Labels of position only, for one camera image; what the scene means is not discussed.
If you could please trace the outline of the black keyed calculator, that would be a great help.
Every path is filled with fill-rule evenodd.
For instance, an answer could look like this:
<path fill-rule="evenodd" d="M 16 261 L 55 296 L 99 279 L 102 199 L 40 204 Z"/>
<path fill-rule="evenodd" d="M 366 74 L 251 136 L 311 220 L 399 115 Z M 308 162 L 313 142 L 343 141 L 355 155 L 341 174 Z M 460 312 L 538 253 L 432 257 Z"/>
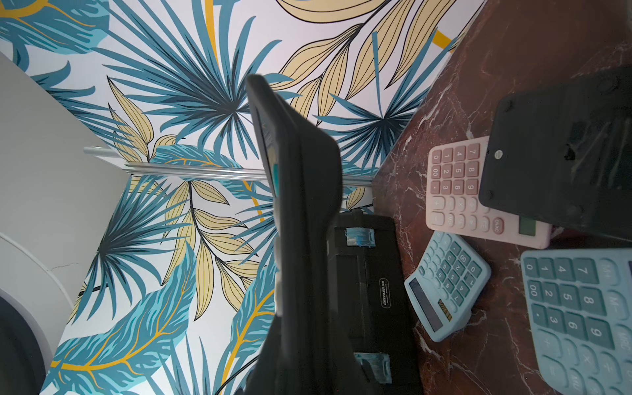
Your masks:
<path fill-rule="evenodd" d="M 275 313 L 247 394 L 378 394 L 329 304 L 328 233 L 342 204 L 337 143 L 260 75 L 246 81 L 253 126 L 273 193 Z"/>

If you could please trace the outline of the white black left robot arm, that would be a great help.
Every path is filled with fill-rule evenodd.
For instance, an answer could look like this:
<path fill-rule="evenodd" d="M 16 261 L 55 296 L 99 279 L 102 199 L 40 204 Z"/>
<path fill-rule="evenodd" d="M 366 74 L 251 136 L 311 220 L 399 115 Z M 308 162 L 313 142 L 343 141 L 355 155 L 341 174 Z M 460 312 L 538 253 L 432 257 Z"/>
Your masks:
<path fill-rule="evenodd" d="M 127 179 L 98 138 L 1 61 L 1 391 L 36 394 Z"/>

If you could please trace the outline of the pink calculator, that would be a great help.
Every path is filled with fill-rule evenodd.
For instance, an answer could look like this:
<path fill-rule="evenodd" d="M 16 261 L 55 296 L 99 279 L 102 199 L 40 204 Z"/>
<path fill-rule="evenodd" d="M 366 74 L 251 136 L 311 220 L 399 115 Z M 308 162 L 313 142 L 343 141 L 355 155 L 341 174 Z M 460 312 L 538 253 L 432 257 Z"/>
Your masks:
<path fill-rule="evenodd" d="M 426 225 L 431 230 L 544 250 L 551 240 L 550 224 L 480 202 L 488 142 L 485 136 L 430 149 Z"/>

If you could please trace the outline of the small teal calculator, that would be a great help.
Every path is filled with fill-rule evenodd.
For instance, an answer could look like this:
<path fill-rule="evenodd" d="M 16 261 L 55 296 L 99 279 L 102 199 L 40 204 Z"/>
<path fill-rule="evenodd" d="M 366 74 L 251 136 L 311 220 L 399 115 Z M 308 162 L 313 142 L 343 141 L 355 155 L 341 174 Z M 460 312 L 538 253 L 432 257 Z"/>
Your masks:
<path fill-rule="evenodd" d="M 464 329 L 491 275 L 490 265 L 462 237 L 436 231 L 404 287 L 433 342 Z"/>

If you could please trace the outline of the black upside-down calculator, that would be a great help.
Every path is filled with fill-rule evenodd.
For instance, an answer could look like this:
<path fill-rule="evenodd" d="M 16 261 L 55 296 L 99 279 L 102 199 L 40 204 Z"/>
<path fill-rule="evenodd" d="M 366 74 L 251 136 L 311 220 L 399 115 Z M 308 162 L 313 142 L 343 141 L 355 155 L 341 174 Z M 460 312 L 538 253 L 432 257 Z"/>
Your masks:
<path fill-rule="evenodd" d="M 508 95 L 482 171 L 487 207 L 631 239 L 631 67 Z"/>

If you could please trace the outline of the black plastic toolbox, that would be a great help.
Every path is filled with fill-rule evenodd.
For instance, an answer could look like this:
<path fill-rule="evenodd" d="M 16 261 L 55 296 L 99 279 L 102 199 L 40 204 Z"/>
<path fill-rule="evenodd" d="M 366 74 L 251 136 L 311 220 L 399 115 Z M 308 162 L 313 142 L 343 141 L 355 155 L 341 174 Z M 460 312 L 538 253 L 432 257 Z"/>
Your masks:
<path fill-rule="evenodd" d="M 408 295 L 391 218 L 360 209 L 329 233 L 329 301 L 359 361 L 385 394 L 423 392 Z"/>

